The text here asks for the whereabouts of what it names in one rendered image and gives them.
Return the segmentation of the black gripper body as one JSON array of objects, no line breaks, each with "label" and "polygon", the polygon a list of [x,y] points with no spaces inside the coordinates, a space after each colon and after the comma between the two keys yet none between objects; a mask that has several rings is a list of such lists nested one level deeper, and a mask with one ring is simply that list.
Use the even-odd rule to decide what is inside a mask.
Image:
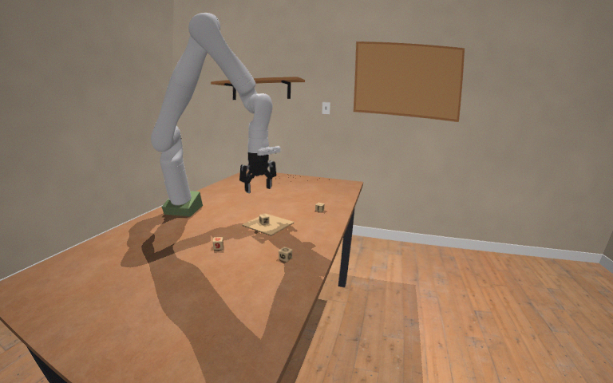
[{"label": "black gripper body", "polygon": [[[262,169],[262,166],[266,166],[268,168],[269,163],[269,155],[265,155],[265,156],[257,156],[257,153],[248,153],[248,165],[249,165],[249,171],[251,172],[251,174],[253,173],[253,171],[256,169],[256,167],[260,167],[260,170],[256,173],[255,176],[263,176],[263,174],[265,173],[265,171]],[[263,163],[258,163],[258,162],[263,162]]]}]

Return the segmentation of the tan flat mat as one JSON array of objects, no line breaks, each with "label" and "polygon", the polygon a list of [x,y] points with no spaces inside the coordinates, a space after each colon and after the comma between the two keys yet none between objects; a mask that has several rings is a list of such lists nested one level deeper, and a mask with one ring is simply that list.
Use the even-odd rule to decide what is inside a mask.
[{"label": "tan flat mat", "polygon": [[[268,214],[267,214],[268,215]],[[287,219],[282,219],[273,215],[268,215],[269,216],[269,220],[270,223],[269,224],[264,224],[262,225],[259,222],[259,217],[255,218],[247,223],[242,224],[242,226],[244,227],[248,227],[250,229],[253,229],[255,231],[259,231],[262,232],[266,235],[274,235],[275,233],[281,231],[282,229],[290,226],[292,223],[294,223],[293,221],[287,220]]]}]

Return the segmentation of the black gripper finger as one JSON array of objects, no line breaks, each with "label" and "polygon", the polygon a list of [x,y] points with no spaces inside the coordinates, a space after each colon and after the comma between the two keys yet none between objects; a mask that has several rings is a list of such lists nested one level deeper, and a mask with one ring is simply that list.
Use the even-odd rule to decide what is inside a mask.
[{"label": "black gripper finger", "polygon": [[[247,169],[249,169],[249,165],[241,165],[240,166],[239,181],[244,183],[245,192],[246,193],[251,193],[251,184],[250,184],[250,182],[255,177],[256,173],[259,171],[259,167],[256,167],[256,169],[253,171],[252,174],[251,174],[250,171],[248,171],[248,173],[247,173]],[[249,179],[249,180],[247,180],[247,179]]]},{"label": "black gripper finger", "polygon": [[267,170],[265,166],[262,166],[262,169],[265,171],[265,176],[267,177],[267,188],[271,189],[272,186],[272,178],[276,177],[276,167],[274,161],[269,161],[270,171]]}]

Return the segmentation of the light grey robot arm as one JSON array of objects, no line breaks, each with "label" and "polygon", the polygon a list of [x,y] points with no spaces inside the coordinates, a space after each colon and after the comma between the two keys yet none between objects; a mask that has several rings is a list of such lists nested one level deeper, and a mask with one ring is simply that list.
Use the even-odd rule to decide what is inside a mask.
[{"label": "light grey robot arm", "polygon": [[197,14],[189,22],[188,29],[190,38],[187,47],[171,75],[151,135],[152,146],[162,152],[160,165],[164,184],[168,198],[174,205],[185,204],[191,199],[180,130],[176,125],[195,91],[207,52],[239,93],[244,107],[254,113],[248,127],[248,152],[257,153],[258,156],[281,152],[279,146],[269,147],[268,142],[272,100],[267,94],[258,94],[253,88],[255,80],[223,39],[219,19],[210,13]]}]

